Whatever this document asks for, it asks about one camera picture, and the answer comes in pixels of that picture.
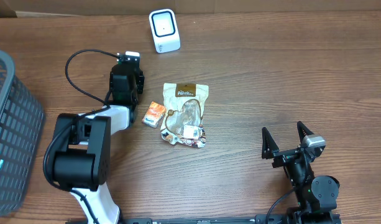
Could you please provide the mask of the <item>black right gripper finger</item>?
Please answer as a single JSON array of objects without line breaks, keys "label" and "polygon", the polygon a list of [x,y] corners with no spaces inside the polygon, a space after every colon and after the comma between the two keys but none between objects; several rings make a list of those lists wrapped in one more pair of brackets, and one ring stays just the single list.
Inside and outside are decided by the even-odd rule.
[{"label": "black right gripper finger", "polygon": [[262,158],[272,159],[280,150],[266,127],[262,128]]},{"label": "black right gripper finger", "polygon": [[297,130],[301,143],[310,143],[314,133],[310,131],[301,121],[297,122]]}]

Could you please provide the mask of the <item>small orange box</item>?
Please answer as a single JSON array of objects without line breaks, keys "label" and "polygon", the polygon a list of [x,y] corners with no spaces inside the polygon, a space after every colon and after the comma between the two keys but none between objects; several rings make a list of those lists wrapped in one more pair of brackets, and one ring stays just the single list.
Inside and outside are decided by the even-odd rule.
[{"label": "small orange box", "polygon": [[150,127],[156,128],[160,120],[165,116],[166,107],[156,102],[151,102],[142,122]]}]

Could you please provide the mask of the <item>beige snack pouch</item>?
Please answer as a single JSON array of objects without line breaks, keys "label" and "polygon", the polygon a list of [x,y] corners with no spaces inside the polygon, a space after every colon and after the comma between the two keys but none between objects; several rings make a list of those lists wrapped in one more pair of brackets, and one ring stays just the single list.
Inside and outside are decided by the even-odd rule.
[{"label": "beige snack pouch", "polygon": [[167,112],[160,134],[172,145],[183,144],[203,148],[206,133],[203,127],[204,106],[209,86],[195,83],[165,83],[163,105]]}]

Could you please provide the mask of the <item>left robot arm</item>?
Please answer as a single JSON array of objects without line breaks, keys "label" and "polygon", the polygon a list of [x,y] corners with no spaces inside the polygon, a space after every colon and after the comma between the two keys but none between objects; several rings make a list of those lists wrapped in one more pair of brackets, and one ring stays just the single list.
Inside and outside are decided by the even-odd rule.
[{"label": "left robot arm", "polygon": [[44,175],[52,186],[77,199],[85,223],[124,223],[107,186],[111,136],[133,125],[143,85],[139,59],[126,56],[111,69],[103,108],[57,118],[44,156]]}]

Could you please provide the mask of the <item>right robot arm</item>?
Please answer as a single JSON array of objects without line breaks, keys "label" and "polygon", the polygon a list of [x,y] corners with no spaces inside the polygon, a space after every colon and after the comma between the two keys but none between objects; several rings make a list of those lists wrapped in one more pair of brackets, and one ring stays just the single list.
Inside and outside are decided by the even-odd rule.
[{"label": "right robot arm", "polygon": [[[272,159],[272,167],[282,167],[291,183],[291,190],[277,199],[264,217],[255,221],[269,223],[341,223],[339,215],[332,213],[337,208],[340,183],[330,175],[315,176],[311,163],[326,147],[325,139],[309,130],[301,121],[297,122],[300,138],[294,149],[281,151],[266,127],[262,128],[262,158]],[[274,218],[274,208],[289,195],[295,194],[297,207],[290,207],[285,214]]]}]

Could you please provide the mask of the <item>white barcode scanner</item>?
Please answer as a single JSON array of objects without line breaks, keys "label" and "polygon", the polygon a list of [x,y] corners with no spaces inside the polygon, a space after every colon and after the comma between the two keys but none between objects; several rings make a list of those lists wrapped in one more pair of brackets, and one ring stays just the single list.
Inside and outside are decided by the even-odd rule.
[{"label": "white barcode scanner", "polygon": [[173,52],[181,47],[180,35],[174,12],[160,9],[149,14],[149,23],[156,52]]}]

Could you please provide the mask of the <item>grey plastic mesh basket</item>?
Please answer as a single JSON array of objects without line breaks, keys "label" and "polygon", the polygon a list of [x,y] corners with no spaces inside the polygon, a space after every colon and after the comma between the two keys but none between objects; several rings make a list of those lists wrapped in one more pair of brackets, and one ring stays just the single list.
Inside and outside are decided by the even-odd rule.
[{"label": "grey plastic mesh basket", "polygon": [[44,108],[0,50],[0,216],[21,207],[45,124]]}]

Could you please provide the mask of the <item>brown cardboard backdrop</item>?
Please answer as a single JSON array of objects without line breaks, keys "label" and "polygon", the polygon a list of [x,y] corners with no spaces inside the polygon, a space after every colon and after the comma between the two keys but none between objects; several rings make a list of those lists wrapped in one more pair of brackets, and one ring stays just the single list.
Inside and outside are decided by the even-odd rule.
[{"label": "brown cardboard backdrop", "polygon": [[177,14],[381,10],[381,0],[0,0],[0,17],[21,14],[142,15],[169,8]]}]

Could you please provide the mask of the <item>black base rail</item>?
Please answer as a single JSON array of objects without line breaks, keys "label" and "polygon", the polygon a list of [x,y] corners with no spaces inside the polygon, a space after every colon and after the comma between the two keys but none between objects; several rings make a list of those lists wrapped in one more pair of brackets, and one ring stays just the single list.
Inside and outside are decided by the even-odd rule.
[{"label": "black base rail", "polygon": [[[230,217],[230,218],[198,218],[198,219],[166,219],[166,220],[152,220],[151,218],[130,218],[123,219],[119,223],[125,224],[264,224],[266,215],[256,215],[255,217]],[[66,224],[85,224],[88,223],[86,220],[80,221],[69,221]],[[285,221],[284,215],[270,215],[269,223],[290,223]],[[342,224],[339,215],[333,215],[333,221],[317,221],[307,218],[303,223],[333,223]]]}]

